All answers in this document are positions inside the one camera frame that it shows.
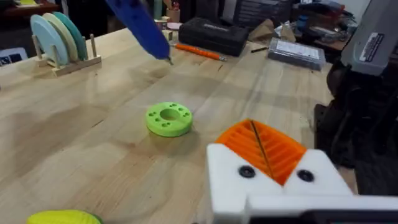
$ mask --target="wooden dowel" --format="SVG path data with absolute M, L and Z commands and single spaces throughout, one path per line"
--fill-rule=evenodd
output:
M 42 59 L 42 52 L 40 51 L 40 47 L 39 47 L 39 41 L 37 40 L 37 36 L 36 35 L 32 35 L 32 40 L 33 40 L 33 44 L 35 45 L 35 50 L 36 50 L 36 54 L 37 57 L 39 59 Z
M 83 41 L 85 43 L 85 60 L 87 60 L 88 59 L 88 53 L 87 53 L 86 37 L 83 36 L 82 38 L 83 38 Z
M 97 57 L 97 50 L 95 48 L 94 34 L 90 34 L 91 47 L 93 48 L 93 57 Z
M 55 67 L 60 68 L 60 63 L 59 63 L 58 57 L 57 57 L 57 48 L 55 47 L 55 45 L 51 45 L 51 49 L 52 49 L 52 53 L 54 55 Z

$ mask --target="printed label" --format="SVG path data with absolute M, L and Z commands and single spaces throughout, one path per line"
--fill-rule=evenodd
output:
M 279 40 L 278 44 L 276 45 L 276 49 L 319 60 L 318 50 L 312 49 L 310 47 L 292 44 L 289 42 L 284 42 L 284 41 Z
M 374 55 L 376 54 L 381 42 L 383 41 L 384 34 L 372 33 L 369 36 L 368 42 L 366 43 L 365 48 L 362 51 L 359 60 L 362 62 L 371 62 L 373 61 Z

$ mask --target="blue hot glue gun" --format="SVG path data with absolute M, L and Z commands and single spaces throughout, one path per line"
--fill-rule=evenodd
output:
M 106 0 L 116 17 L 132 32 L 141 46 L 156 59 L 170 58 L 170 45 L 140 0 Z

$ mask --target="yellow 3d printed part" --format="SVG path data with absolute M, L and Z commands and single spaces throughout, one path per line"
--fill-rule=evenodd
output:
M 192 113 L 178 103 L 159 103 L 147 110 L 146 123 L 157 135 L 176 137 L 191 130 Z
M 103 224 L 100 217 L 79 210 L 44 211 L 31 215 L 27 224 Z

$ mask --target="wooden stand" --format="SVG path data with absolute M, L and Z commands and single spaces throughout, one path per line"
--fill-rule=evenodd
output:
M 57 58 L 57 48 L 52 45 L 52 52 L 55 56 L 54 60 L 52 60 L 51 58 L 46 58 L 43 57 L 40 48 L 39 48 L 39 41 L 37 40 L 37 36 L 33 35 L 32 36 L 33 39 L 33 44 L 35 45 L 35 49 L 36 49 L 36 54 L 37 54 L 37 65 L 39 67 L 44 67 L 47 65 L 51 65 L 53 66 L 52 72 L 54 74 L 54 76 L 58 77 L 60 75 L 65 75 L 71 72 L 74 72 L 76 70 L 85 68 L 85 67 L 89 67 L 91 65 L 94 65 L 96 63 L 100 63 L 101 62 L 101 56 L 97 55 L 97 51 L 96 51 L 96 47 L 95 47 L 95 40 L 94 40 L 94 35 L 90 34 L 90 39 L 91 39 L 91 48 L 93 50 L 93 57 L 92 58 L 88 58 L 87 56 L 87 46 L 86 46 L 86 55 L 85 55 L 85 59 L 84 60 L 79 60 L 77 62 L 70 62 L 68 65 L 60 65 L 58 58 Z

